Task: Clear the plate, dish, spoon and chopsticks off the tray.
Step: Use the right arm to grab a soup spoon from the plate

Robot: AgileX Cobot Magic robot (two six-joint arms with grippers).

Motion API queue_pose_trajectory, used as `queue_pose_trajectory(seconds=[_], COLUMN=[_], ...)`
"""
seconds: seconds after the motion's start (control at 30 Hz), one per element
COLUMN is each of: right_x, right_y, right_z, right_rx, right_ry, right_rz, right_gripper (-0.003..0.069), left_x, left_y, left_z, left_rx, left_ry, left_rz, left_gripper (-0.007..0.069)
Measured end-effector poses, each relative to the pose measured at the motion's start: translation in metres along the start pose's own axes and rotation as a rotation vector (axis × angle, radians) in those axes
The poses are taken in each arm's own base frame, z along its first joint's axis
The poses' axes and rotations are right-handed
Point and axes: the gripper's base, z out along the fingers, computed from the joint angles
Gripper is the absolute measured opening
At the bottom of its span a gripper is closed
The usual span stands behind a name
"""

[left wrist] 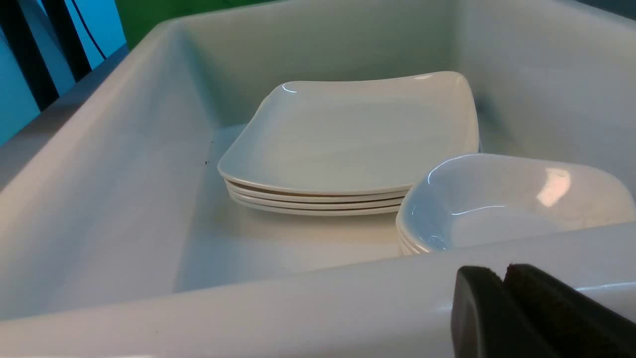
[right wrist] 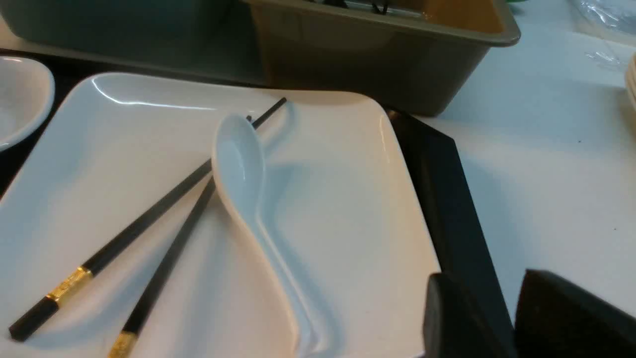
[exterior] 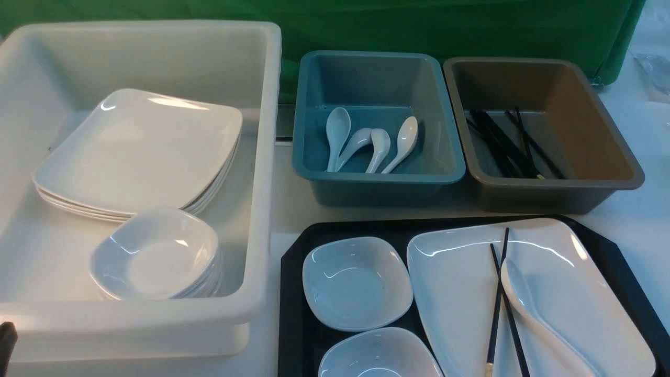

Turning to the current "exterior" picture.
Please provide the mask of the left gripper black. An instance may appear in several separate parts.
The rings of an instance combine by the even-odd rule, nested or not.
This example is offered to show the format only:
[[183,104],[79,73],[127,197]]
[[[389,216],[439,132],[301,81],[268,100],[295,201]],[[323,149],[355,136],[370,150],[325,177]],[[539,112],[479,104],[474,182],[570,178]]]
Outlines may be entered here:
[[10,356],[17,343],[18,334],[15,325],[6,321],[1,325],[1,368],[8,368]]

